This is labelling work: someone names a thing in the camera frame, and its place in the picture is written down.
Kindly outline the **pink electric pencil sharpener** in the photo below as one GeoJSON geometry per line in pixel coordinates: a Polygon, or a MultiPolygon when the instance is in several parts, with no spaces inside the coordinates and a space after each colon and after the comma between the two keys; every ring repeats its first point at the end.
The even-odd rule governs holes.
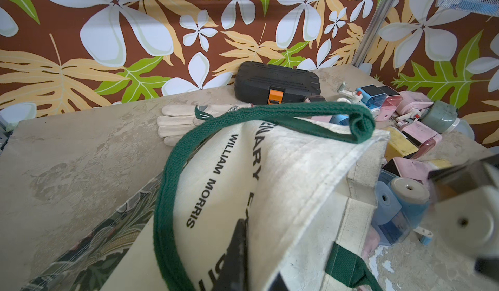
{"type": "Polygon", "coordinates": [[[369,255],[377,249],[380,243],[380,235],[377,230],[371,225],[367,233],[361,257],[364,261],[368,261],[369,255]]]}

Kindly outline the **small yellow sharpener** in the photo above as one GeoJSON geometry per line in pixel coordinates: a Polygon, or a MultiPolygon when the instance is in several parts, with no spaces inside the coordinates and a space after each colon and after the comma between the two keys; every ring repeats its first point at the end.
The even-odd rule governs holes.
{"type": "Polygon", "coordinates": [[[498,283],[498,155],[430,171],[428,182],[443,240],[498,283]]]}

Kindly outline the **cream tote bag green handles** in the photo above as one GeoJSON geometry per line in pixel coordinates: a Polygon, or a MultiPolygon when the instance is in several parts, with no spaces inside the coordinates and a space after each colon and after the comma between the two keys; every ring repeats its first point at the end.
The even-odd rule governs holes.
{"type": "Polygon", "coordinates": [[[206,120],[159,178],[24,288],[213,290],[245,219],[249,290],[379,290],[361,252],[389,138],[367,109],[334,102],[206,120]],[[310,120],[321,108],[349,125],[310,120]]]}

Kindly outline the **blue electric pencil sharpener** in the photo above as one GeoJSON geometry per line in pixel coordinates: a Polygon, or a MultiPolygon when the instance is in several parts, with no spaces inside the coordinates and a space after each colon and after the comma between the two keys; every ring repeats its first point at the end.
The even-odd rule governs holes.
{"type": "Polygon", "coordinates": [[[403,242],[414,230],[402,212],[402,206],[391,190],[390,182],[399,176],[381,170],[375,187],[378,207],[374,212],[371,225],[380,235],[380,244],[393,246],[403,242]]]}

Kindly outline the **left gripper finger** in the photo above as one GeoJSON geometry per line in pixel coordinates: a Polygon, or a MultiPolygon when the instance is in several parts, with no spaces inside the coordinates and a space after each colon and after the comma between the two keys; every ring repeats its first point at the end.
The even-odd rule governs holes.
{"type": "Polygon", "coordinates": [[[247,222],[239,219],[213,290],[249,290],[247,222]]]}

